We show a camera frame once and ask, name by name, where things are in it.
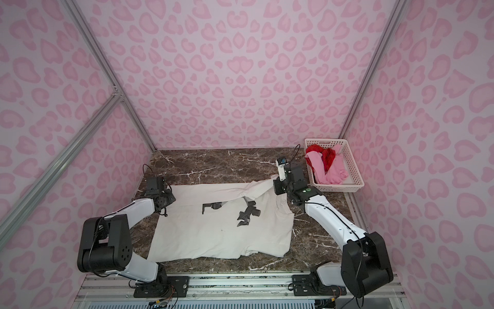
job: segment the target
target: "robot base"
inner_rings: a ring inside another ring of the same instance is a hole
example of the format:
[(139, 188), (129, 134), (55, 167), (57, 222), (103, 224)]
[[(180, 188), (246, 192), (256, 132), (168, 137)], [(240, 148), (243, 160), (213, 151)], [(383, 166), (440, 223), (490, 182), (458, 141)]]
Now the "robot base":
[(186, 297), (188, 289), (188, 276), (168, 277), (163, 266), (159, 265), (156, 280), (149, 283), (138, 283), (134, 290), (134, 298)]
[[(168, 277), (168, 284), (173, 286), (176, 293), (172, 297), (183, 298), (187, 296), (187, 290), (189, 289), (189, 277), (188, 276), (170, 276)], [(166, 284), (157, 284), (156, 282), (140, 284), (134, 290), (134, 298), (168, 298), (172, 293), (172, 289), (169, 289)]]
[(295, 296), (339, 296), (346, 295), (346, 288), (337, 285), (324, 285), (314, 272), (291, 277)]

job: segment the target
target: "pink leopard print wall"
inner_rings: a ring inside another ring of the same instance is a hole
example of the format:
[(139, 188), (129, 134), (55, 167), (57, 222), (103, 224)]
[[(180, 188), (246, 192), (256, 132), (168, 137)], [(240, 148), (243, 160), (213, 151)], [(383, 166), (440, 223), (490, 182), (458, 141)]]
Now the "pink leopard print wall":
[(394, 0), (81, 0), (158, 148), (337, 137)]
[(414, 0), (348, 138), (413, 308), (494, 307), (493, 12)]
[(57, 0), (0, 3), (0, 221), (111, 93)]
[(118, 106), (0, 253), (0, 307), (70, 308), (82, 224), (131, 202), (151, 152)]

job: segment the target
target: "white basket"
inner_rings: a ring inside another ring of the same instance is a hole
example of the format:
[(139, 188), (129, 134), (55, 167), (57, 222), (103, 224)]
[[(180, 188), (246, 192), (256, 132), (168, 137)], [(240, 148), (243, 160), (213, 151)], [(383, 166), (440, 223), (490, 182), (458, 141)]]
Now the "white basket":
[(310, 184), (318, 188), (322, 192), (357, 192), (358, 189), (364, 186), (364, 180), (360, 175), (355, 159), (353, 158), (352, 151), (348, 145), (346, 139), (338, 138), (306, 138), (305, 139), (305, 150), (310, 145), (319, 145), (324, 149), (332, 148), (335, 145), (342, 145), (341, 151), (343, 152), (343, 162), (345, 168), (350, 174), (350, 176), (343, 182), (343, 184), (319, 184), (314, 180), (314, 174), (312, 173), (312, 168), (307, 164), (307, 172), (309, 173)]

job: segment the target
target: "wire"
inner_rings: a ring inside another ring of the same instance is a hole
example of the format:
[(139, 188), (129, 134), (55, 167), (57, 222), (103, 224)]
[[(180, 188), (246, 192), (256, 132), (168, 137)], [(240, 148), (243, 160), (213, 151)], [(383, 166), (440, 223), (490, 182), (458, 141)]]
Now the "wire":
[[(355, 273), (355, 282), (357, 284), (358, 284), (357, 278), (359, 276), (360, 266), (362, 265), (362, 260), (364, 259), (364, 247), (362, 246), (362, 241), (360, 241), (360, 238), (359, 238), (359, 243), (360, 243), (360, 248), (362, 249), (362, 255), (360, 256), (359, 267), (357, 268), (357, 272)], [(364, 306), (364, 296), (362, 295), (362, 304), (361, 305), (359, 305), (359, 300), (356, 297), (355, 297), (355, 302), (357, 303), (358, 308), (362, 308)]]
[(305, 204), (316, 204), (316, 205), (321, 205), (321, 206), (323, 206), (324, 208), (331, 210), (331, 212), (332, 212), (332, 213), (333, 213), (333, 214), (334, 214), (334, 215), (335, 215), (335, 216), (336, 216), (336, 217), (337, 217), (337, 218), (341, 221), (341, 223), (343, 223), (343, 224), (344, 224), (344, 225), (345, 225), (345, 226), (346, 226), (349, 230), (351, 230), (351, 231), (355, 234), (355, 236), (357, 236), (357, 234), (355, 233), (355, 231), (354, 231), (351, 227), (349, 227), (349, 226), (345, 223), (345, 221), (343, 221), (343, 219), (342, 219), (342, 218), (340, 218), (340, 216), (338, 216), (338, 215), (337, 215), (337, 214), (333, 211), (333, 209), (329, 208), (329, 207), (328, 207), (328, 206), (326, 206), (326, 205), (320, 204), (320, 203), (305, 202)]
[[(93, 236), (93, 244), (92, 244), (92, 246), (91, 246), (91, 249), (89, 250), (89, 256), (87, 257), (87, 263), (89, 264), (89, 267), (91, 267), (91, 253), (92, 253), (92, 249), (94, 248), (94, 245), (96, 244), (96, 241), (97, 241), (97, 239), (98, 239), (98, 234), (99, 234), (99, 224), (100, 224), (101, 220), (104, 220), (104, 218), (103, 218), (103, 217), (100, 217), (100, 218), (98, 219), (98, 221), (96, 222), (96, 230), (94, 231), (94, 236)], [(95, 271), (92, 269), (92, 267), (91, 267), (90, 271), (91, 271), (92, 273), (94, 273), (95, 275), (97, 275), (98, 277), (101, 277), (101, 278), (105, 278), (105, 277), (108, 277), (108, 276), (110, 275), (110, 274), (108, 273), (106, 276), (103, 276), (103, 275), (101, 275), (100, 273), (95, 272)]]
[(354, 298), (355, 298), (355, 296), (354, 296), (354, 297), (352, 297), (352, 299), (350, 299), (349, 301), (347, 301), (347, 302), (346, 302), (343, 306), (341, 306), (341, 308), (340, 308), (340, 309), (345, 308), (345, 306), (346, 306), (346, 305), (348, 305), (348, 303), (349, 303), (349, 302), (351, 302)]
[(173, 306), (171, 306), (171, 309), (175, 308), (175, 305), (177, 304), (177, 302), (178, 302), (178, 293), (177, 293), (177, 299), (175, 300), (175, 303), (173, 304)]
[(151, 170), (151, 172), (153, 171), (153, 169), (152, 169), (149, 165), (147, 165), (146, 163), (144, 163), (144, 164), (142, 165), (142, 174), (143, 174), (143, 175), (145, 174), (145, 172), (144, 172), (144, 166), (147, 166), (147, 167)]
[(291, 163), (295, 159), (295, 157), (298, 154), (298, 151), (300, 150), (300, 147), (301, 147), (300, 144), (298, 144), (297, 146), (295, 146), (295, 148), (293, 149), (293, 151), (291, 153), (291, 159), (290, 159), (290, 162), (289, 163)]

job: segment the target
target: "brown marble surface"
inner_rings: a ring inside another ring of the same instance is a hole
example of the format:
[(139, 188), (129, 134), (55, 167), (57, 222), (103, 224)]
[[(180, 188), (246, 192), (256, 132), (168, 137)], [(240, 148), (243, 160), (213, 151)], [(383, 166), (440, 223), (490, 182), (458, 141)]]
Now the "brown marble surface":
[[(275, 160), (280, 156), (290, 159), (292, 152), (293, 148), (162, 150), (153, 154), (150, 162), (152, 170), (147, 169), (145, 176), (164, 176), (169, 184), (251, 182), (277, 174)], [(308, 179), (303, 148), (298, 152), (296, 160), (302, 165)], [(145, 187), (143, 179), (136, 198)], [(353, 221), (343, 193), (325, 192), (325, 196), (335, 208)], [(290, 250), (283, 258), (257, 253), (235, 260), (198, 258), (162, 264), (167, 272), (221, 272), (309, 269), (322, 262), (340, 262), (341, 251), (326, 231), (297, 206), (290, 205), (290, 209), (295, 213), (295, 219)], [(158, 217), (158, 214), (153, 214), (130, 231), (134, 252), (145, 258), (149, 253)]]

